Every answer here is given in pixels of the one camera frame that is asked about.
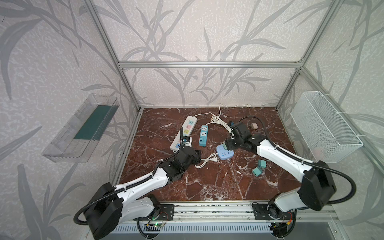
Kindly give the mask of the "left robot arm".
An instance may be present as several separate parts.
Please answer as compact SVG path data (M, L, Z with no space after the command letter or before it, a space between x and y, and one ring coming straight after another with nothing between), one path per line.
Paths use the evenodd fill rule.
M91 200L75 213L73 221L77 225L88 226L93 238L100 240L119 224L155 213L160 203L147 194L180 180L191 165L200 162L200 150L182 147L142 177L116 186L111 183L102 185Z

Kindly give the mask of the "light blue square power socket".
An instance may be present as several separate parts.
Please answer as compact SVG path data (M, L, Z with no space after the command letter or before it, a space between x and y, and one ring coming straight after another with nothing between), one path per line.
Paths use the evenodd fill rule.
M220 160L229 160L234 156L234 151L227 150L224 144L216 147L216 152Z

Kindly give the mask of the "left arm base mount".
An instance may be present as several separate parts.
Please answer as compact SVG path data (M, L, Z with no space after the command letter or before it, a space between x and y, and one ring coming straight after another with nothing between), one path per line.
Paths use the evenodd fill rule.
M140 221L171 221L174 218L175 205L173 204L161 204L149 214L147 217L138 218Z

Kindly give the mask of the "teal green usb adapter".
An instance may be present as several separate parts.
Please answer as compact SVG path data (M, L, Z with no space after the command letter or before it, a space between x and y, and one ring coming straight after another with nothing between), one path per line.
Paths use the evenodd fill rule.
M262 170L260 167L256 167L256 168L254 168L254 169L252 170L252 173L253 173L256 177L258 177L258 176L260 176L260 175L263 173L263 170Z

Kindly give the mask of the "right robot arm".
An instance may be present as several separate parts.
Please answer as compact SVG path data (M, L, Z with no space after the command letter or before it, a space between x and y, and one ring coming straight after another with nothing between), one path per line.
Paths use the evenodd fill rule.
M241 122L230 126L230 137L224 145L230 151L242 149L267 159L300 182L298 188L277 194L269 201L267 211L274 219L290 210L308 208L320 211L325 205L344 203L356 194L357 186L350 176L329 168L325 162L302 159L275 144L268 135L252 134ZM332 200L337 191L333 175L344 178L351 186L350 192L337 200Z

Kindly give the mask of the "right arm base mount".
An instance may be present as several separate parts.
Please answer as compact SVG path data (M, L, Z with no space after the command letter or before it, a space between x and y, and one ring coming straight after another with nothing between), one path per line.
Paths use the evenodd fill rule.
M256 220L291 222L294 216L293 210L282 212L277 207L269 204L253 202L252 209Z

